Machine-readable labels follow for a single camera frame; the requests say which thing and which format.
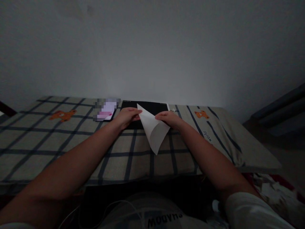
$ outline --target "hand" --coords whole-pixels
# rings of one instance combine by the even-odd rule
[[[121,130],[124,130],[131,122],[140,120],[140,113],[142,110],[137,108],[123,108],[113,121],[120,126]]]
[[[176,130],[179,130],[180,126],[185,123],[172,111],[162,111],[155,116],[155,119],[164,121],[167,125]]]

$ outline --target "black notebook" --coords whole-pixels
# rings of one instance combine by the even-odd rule
[[[137,108],[137,104],[143,107],[145,110],[150,112],[153,115],[156,115],[162,111],[168,111],[168,107],[166,103],[155,103],[155,102],[143,102],[143,101],[129,101],[123,100],[122,109],[126,107],[135,107]],[[141,120],[132,122],[126,129],[144,129],[141,123]]]

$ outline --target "person's left hand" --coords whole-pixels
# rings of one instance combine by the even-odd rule
[[[137,108],[123,108],[113,121],[120,126],[121,130],[124,130],[131,122],[140,120],[141,112],[142,110]]]

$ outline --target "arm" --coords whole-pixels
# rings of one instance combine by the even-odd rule
[[[52,228],[63,200],[90,177],[118,134],[130,122],[139,120],[141,112],[122,109],[112,122],[54,161],[0,212],[0,225],[23,222]]]
[[[189,124],[171,111],[161,112],[155,118],[165,121],[181,133],[201,171],[219,191],[223,202],[235,192],[248,192],[260,197],[234,165]]]

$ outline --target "orange bear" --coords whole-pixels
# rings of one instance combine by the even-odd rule
[[[76,110],[72,110],[70,112],[56,111],[49,120],[53,120],[56,118],[61,118],[61,122],[69,121],[72,115],[76,113]]]
[[[209,118],[210,118],[210,117],[206,114],[205,111],[201,111],[201,112],[195,111],[195,114],[197,115],[198,118],[201,118],[201,117],[205,117],[206,119],[209,119]]]

